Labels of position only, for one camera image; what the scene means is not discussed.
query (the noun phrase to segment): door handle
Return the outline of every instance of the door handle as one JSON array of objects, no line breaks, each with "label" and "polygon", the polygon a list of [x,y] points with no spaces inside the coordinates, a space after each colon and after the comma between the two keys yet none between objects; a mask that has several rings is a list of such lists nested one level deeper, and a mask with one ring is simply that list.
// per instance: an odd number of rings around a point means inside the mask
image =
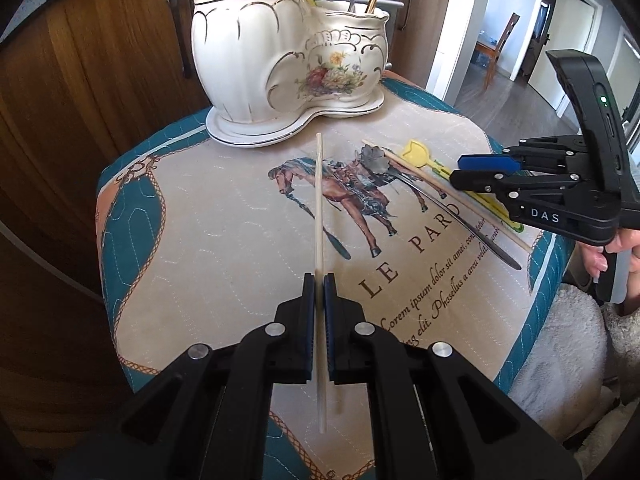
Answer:
[{"label": "door handle", "polygon": [[182,75],[186,79],[189,79],[191,78],[191,75],[193,75],[193,72],[191,71],[187,47],[184,44],[184,38],[182,36],[182,22],[180,21],[180,7],[178,6],[178,0],[166,0],[166,2],[171,9],[171,16],[174,19],[175,35],[178,39],[178,49],[180,50],[180,58],[182,59]]},{"label": "door handle", "polygon": [[404,12],[404,21],[402,22],[402,25],[398,25],[396,28],[398,30],[405,30],[406,29],[406,20],[409,19],[409,10],[411,9],[411,0],[406,0],[406,11]]}]

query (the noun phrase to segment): horse illustration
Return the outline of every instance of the horse illustration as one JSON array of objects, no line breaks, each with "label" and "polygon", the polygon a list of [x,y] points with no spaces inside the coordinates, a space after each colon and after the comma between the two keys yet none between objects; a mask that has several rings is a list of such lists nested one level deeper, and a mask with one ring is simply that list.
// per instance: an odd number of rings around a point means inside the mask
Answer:
[{"label": "horse illustration", "polygon": [[[417,174],[392,160],[389,161],[389,165],[412,180],[420,179]],[[315,160],[304,156],[287,160],[280,166],[273,168],[269,171],[268,177],[270,180],[276,181],[280,193],[298,202],[292,196],[293,178],[297,177],[315,186],[315,174]],[[371,216],[380,222],[386,228],[389,236],[398,232],[389,220],[390,214],[386,210],[389,199],[378,189],[390,184],[395,179],[394,176],[387,173],[371,173],[357,158],[349,164],[332,159],[325,159],[322,162],[322,195],[330,202],[340,203],[351,216],[367,239],[373,258],[378,256],[382,250],[378,247],[376,237],[369,229],[365,216]],[[427,211],[424,198],[414,189],[411,190],[416,195],[421,210]]]}]

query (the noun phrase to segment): white ceramic pot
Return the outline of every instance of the white ceramic pot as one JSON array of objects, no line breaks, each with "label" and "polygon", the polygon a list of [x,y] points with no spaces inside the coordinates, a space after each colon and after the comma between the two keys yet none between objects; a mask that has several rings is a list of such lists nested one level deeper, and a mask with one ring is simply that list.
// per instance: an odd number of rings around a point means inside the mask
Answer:
[{"label": "white ceramic pot", "polygon": [[291,133],[324,112],[371,108],[388,51],[386,12],[346,12],[346,2],[193,1],[191,43],[214,105],[210,130]]}]

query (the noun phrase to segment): floor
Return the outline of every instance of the floor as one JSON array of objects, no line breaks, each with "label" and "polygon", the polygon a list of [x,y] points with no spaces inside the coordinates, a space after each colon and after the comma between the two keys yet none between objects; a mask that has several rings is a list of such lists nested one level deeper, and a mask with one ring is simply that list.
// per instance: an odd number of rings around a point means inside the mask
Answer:
[{"label": "floor", "polygon": [[523,79],[510,81],[497,73],[483,92],[484,68],[471,64],[456,100],[456,108],[503,146],[519,139],[576,134],[577,127],[556,111]]}]

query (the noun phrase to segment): chair backrest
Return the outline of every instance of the chair backrest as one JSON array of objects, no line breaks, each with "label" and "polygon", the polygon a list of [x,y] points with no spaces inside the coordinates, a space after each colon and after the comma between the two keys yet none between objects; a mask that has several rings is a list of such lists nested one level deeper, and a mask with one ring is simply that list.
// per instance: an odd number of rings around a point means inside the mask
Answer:
[{"label": "chair backrest", "polygon": [[498,40],[498,43],[495,45],[495,49],[498,51],[498,53],[502,52],[504,44],[509,39],[511,31],[513,30],[513,27],[516,26],[516,23],[518,23],[519,19],[520,17],[515,12],[511,15],[511,19],[509,20],[509,23],[507,23],[507,26],[505,27],[500,40]]}]

